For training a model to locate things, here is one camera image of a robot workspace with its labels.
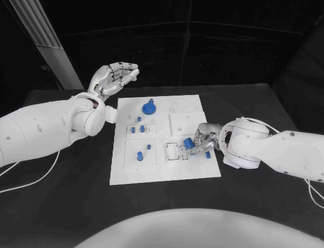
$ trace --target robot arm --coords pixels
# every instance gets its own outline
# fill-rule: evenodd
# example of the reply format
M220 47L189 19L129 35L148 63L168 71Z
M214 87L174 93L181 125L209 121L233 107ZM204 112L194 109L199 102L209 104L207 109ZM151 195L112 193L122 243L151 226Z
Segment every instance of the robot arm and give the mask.
M104 101L135 81L137 68L128 63L102 66L88 92L69 100L23 107L0 118L0 167L50 155L76 140L95 136L105 121L115 123L118 110Z
M240 118L225 126L202 123L194 143L189 153L213 147L235 168L255 169L263 161L276 172L324 182L324 135L294 131L271 135L263 123Z

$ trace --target small blue part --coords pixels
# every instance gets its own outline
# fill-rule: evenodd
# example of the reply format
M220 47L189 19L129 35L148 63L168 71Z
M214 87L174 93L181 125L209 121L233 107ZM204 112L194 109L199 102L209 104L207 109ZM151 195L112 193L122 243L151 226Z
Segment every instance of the small blue part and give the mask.
M150 99L148 103L144 104L144 106L141 107L141 111L145 115L151 115L155 112L155 105L154 105L154 101L153 99Z
M137 160L138 160L138 161L142 161L142 154L141 154L141 151L137 152Z
M186 150L191 149L196 146L190 138L184 139L183 143L186 146Z

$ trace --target black table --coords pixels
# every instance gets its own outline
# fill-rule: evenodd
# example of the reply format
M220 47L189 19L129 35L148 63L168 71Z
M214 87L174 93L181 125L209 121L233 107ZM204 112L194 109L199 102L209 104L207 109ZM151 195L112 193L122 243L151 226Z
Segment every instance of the black table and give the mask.
M32 91L26 105L68 99L79 92ZM266 84L125 88L105 103L117 106L117 97L194 94L207 122L225 124L243 116L281 131L295 130ZM240 212L324 240L324 210L310 199L304 180L276 173L265 164L258 169L235 169L223 164L222 152L216 152L220 178L109 186L114 128L106 123L95 137L60 151L43 181L0 195L0 247L73 247L119 221L173 208ZM40 178L55 157L23 161L0 178L0 190ZM324 195L324 184L312 185Z

